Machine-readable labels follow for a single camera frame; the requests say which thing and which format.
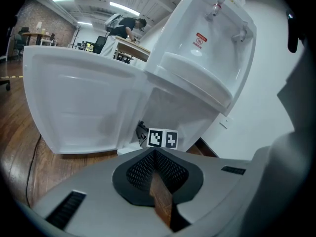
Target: white wall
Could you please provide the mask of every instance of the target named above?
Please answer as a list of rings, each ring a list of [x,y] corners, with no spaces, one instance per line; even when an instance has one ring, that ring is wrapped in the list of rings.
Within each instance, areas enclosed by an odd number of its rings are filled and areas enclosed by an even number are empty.
[[[161,31],[168,21],[169,17],[170,15],[166,16],[164,19],[160,20],[156,25],[154,25],[148,32],[146,32],[144,36],[141,37],[139,45],[151,52],[158,38],[160,37]],[[135,59],[135,61],[130,62],[130,64],[142,69],[144,68],[146,63],[141,60]]]
[[[81,43],[83,41],[95,43],[98,37],[105,36],[105,33],[106,31],[100,31],[100,30],[94,29],[93,26],[82,26],[76,38],[75,44],[77,44],[78,42]]]
[[[245,10],[257,26],[257,43],[244,89],[231,110],[226,129],[221,115],[202,136],[220,158],[252,159],[255,151],[293,130],[277,93],[300,58],[303,46],[287,49],[286,7],[282,0],[246,0]]]

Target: person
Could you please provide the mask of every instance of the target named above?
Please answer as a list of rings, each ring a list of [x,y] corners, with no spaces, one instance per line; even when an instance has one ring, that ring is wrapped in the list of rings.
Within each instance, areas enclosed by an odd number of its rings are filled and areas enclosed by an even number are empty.
[[[113,28],[110,31],[109,36],[107,37],[107,40],[100,52],[101,55],[111,57],[112,56],[112,48],[116,40],[116,36],[120,36],[121,38],[129,38],[132,40],[132,42],[135,42],[134,35],[132,33],[132,30],[140,29],[141,31],[144,29],[144,27],[147,25],[147,22],[145,19],[142,18],[123,18],[117,27]]]

